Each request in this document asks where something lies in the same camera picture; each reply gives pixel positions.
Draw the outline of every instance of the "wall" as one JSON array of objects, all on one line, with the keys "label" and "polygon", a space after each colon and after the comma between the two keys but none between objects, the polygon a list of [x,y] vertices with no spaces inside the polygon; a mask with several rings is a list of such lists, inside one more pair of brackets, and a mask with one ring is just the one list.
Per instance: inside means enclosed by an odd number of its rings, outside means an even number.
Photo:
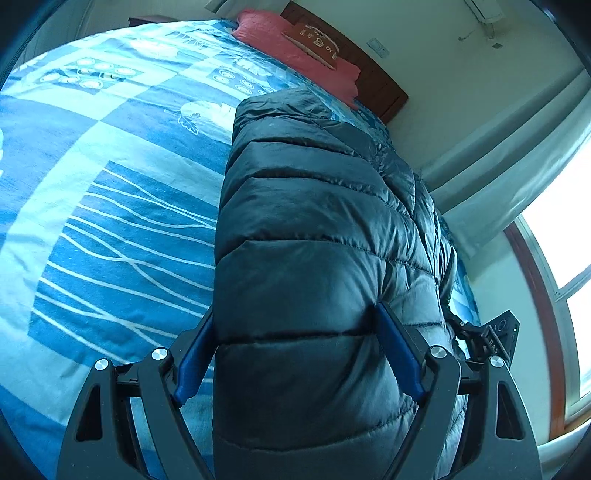
[{"label": "wall", "polygon": [[521,323],[511,374],[536,441],[545,443],[550,434],[550,371],[544,339],[530,290],[505,234],[467,261],[466,271],[483,322],[511,310]]},{"label": "wall", "polygon": [[83,35],[129,27],[134,15],[165,15],[179,20],[210,20],[209,0],[94,0]]},{"label": "wall", "polygon": [[[363,48],[410,99],[388,125],[415,171],[579,60],[528,0],[498,0],[507,19],[492,48],[464,0],[297,0]],[[473,33],[465,41],[459,37]],[[366,42],[390,51],[380,59]]]},{"label": "wall", "polygon": [[68,0],[37,31],[25,47],[15,67],[79,38],[79,27],[93,0]]}]

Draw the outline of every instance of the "wooden window frame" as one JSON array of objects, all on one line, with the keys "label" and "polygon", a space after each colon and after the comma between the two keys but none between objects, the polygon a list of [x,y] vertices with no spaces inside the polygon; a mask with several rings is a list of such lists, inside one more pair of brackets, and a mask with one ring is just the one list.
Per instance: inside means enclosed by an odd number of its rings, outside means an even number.
[{"label": "wooden window frame", "polygon": [[591,269],[558,289],[525,220],[519,217],[505,229],[505,235],[524,273],[542,329],[550,370],[549,440],[553,440],[591,419],[591,394],[580,397],[576,339],[566,305],[566,298],[591,277]]}]

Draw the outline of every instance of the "pillow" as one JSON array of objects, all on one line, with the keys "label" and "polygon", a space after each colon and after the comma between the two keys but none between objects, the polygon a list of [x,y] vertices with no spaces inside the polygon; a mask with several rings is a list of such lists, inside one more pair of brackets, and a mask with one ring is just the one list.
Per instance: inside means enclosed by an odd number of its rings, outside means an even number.
[{"label": "pillow", "polygon": [[358,109],[354,100],[359,69],[355,65],[338,56],[336,70],[322,65],[283,36],[293,25],[276,13],[248,9],[237,20],[238,28],[232,36],[301,73],[353,110]]},{"label": "pillow", "polygon": [[322,65],[336,70],[336,55],[339,48],[330,37],[316,27],[298,23],[284,31],[283,35]]},{"label": "pillow", "polygon": [[361,73],[361,70],[359,70],[357,65],[354,65],[341,57],[336,57],[336,69],[339,73],[345,75],[348,79],[351,79],[354,82],[357,81],[359,74]]}]

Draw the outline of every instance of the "metal screw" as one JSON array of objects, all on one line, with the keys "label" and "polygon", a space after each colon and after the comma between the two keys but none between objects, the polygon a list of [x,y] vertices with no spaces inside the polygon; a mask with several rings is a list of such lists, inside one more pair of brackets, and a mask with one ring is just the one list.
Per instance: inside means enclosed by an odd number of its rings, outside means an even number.
[{"label": "metal screw", "polygon": [[97,360],[95,363],[95,368],[99,371],[104,370],[108,366],[109,366],[109,361],[106,358],[101,358],[100,360]]},{"label": "metal screw", "polygon": [[447,352],[443,347],[436,345],[431,347],[431,355],[435,358],[443,358],[447,355]]},{"label": "metal screw", "polygon": [[167,355],[168,350],[166,350],[166,348],[157,348],[152,352],[152,358],[154,360],[162,360],[163,358],[166,358]]},{"label": "metal screw", "polygon": [[491,357],[491,365],[493,367],[501,368],[503,365],[505,365],[505,362],[500,356],[493,355]]}]

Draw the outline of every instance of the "black puffer jacket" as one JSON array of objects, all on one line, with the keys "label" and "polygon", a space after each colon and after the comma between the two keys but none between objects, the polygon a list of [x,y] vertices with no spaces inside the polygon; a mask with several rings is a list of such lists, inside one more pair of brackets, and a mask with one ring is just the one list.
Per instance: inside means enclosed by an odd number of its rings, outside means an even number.
[{"label": "black puffer jacket", "polygon": [[215,242],[222,480],[382,478],[416,406],[371,333],[378,299],[452,349],[441,305],[456,257],[425,185],[391,148],[330,117],[305,89],[236,111]]}]

